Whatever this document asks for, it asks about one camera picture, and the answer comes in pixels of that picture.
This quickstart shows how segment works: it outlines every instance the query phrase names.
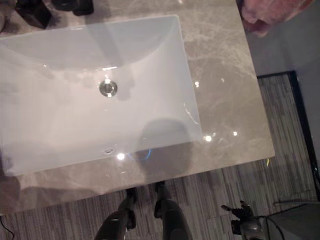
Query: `floor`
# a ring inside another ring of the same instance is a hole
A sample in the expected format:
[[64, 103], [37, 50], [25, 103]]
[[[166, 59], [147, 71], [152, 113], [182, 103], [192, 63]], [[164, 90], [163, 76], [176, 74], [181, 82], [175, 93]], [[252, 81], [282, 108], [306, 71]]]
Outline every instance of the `floor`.
[[[273, 202], [288, 199], [316, 200], [306, 144], [286, 75], [259, 80], [276, 157], [168, 180], [172, 198], [183, 209], [195, 240], [241, 239], [232, 235], [234, 219], [220, 205], [251, 204], [257, 215], [285, 208]], [[124, 192], [6, 216], [4, 223], [17, 240], [92, 240], [102, 221], [118, 207]], [[153, 218], [156, 195], [152, 185], [138, 188], [135, 208], [137, 228], [129, 240], [161, 240], [161, 221]], [[10, 235], [0, 228], [0, 239]]]

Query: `sink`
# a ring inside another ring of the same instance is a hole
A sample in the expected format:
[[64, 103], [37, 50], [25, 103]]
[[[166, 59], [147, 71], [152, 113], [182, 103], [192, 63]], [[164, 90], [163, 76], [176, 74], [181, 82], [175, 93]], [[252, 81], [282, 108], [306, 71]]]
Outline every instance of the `sink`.
[[203, 136], [175, 15], [0, 38], [0, 55], [6, 175]]

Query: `chrome drain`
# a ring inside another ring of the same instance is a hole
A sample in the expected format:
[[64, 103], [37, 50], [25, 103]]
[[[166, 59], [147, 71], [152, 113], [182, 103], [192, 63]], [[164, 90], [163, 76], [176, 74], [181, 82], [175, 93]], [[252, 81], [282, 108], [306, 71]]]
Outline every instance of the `chrome drain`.
[[107, 78], [100, 83], [99, 90], [103, 96], [112, 98], [114, 95], [116, 95], [118, 86], [114, 81], [111, 81]]

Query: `countertop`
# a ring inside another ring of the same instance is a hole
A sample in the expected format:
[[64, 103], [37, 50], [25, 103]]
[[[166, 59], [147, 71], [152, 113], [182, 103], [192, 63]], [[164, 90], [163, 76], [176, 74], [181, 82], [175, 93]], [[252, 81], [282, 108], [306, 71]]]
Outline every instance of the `countertop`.
[[[48, 29], [178, 15], [204, 136], [211, 141], [153, 149], [20, 176], [0, 176], [0, 213], [76, 201], [275, 155], [268, 120], [235, 0], [96, 0], [95, 12], [56, 11]], [[0, 37], [41, 31], [15, 12]]]

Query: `towel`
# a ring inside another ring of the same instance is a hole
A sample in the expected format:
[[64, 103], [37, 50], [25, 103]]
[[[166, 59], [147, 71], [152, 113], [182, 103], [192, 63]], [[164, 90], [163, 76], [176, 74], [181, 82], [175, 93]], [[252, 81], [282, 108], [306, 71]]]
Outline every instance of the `towel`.
[[281, 22], [288, 21], [314, 0], [243, 0], [238, 6], [244, 29], [259, 37]]

